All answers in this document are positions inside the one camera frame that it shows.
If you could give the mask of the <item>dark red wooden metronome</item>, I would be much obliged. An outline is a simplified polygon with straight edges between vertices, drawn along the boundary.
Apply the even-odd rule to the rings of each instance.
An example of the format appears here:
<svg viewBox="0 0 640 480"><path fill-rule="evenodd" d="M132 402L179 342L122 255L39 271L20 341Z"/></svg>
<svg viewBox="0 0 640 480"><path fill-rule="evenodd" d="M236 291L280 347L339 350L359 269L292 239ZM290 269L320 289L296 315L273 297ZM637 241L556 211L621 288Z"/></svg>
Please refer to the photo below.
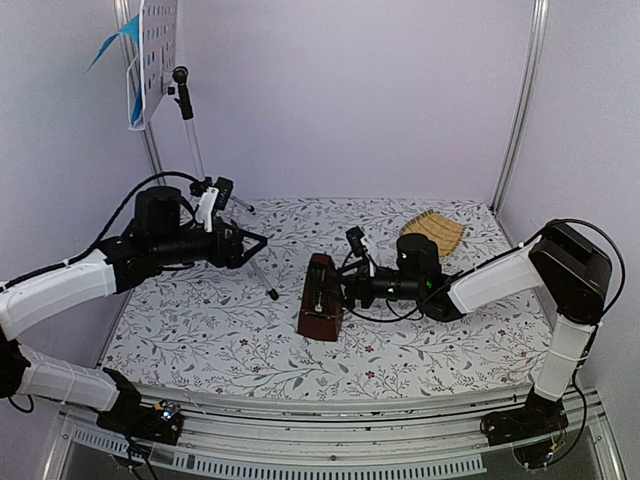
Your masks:
<svg viewBox="0 0 640 480"><path fill-rule="evenodd" d="M297 333L323 342L336 342L341 330L338 273L327 254L314 253L306 270Z"/></svg>

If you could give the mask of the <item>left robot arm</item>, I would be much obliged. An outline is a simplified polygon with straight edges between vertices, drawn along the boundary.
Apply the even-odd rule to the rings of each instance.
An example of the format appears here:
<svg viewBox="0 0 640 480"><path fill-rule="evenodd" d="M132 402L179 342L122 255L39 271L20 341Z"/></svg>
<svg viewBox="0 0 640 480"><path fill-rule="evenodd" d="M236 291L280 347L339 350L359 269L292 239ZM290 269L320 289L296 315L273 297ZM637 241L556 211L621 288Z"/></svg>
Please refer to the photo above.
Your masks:
<svg viewBox="0 0 640 480"><path fill-rule="evenodd" d="M135 289L166 271L198 262L238 269L264 249L265 236L218 217L231 197L225 178L189 181L198 200L191 204L181 190L156 186L151 178L125 197L133 217L118 236L105 226L81 253L2 283L1 396L39 396L109 413L128 434L148 426L148 412L137 388L117 371L86 369L39 353L20 342L22 333L59 313L88 301Z"/></svg>

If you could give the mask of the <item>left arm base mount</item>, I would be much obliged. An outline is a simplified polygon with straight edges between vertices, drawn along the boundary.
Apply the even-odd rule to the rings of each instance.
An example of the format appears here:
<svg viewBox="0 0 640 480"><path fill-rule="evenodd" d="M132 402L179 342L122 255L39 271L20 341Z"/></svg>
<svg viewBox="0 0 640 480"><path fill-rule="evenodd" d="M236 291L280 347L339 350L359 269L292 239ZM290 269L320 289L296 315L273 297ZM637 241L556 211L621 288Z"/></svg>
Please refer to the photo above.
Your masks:
<svg viewBox="0 0 640 480"><path fill-rule="evenodd" d="M98 427L125 438L148 440L175 446L178 444L184 417L180 406L161 400L143 405L138 397L120 397L109 411L98 414Z"/></svg>

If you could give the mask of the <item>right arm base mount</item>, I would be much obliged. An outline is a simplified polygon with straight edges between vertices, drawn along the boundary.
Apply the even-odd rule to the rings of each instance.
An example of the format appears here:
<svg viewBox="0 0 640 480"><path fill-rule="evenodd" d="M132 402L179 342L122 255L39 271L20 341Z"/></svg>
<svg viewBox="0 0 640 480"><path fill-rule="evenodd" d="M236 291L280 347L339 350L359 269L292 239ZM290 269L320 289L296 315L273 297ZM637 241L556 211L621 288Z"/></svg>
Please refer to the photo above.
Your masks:
<svg viewBox="0 0 640 480"><path fill-rule="evenodd" d="M548 467L554 459L559 441L569 422L561 400L550 401L530 392L522 407L494 411L484 415L480 431L490 446L518 442L546 435L547 439L513 450L516 461L528 470Z"/></svg>

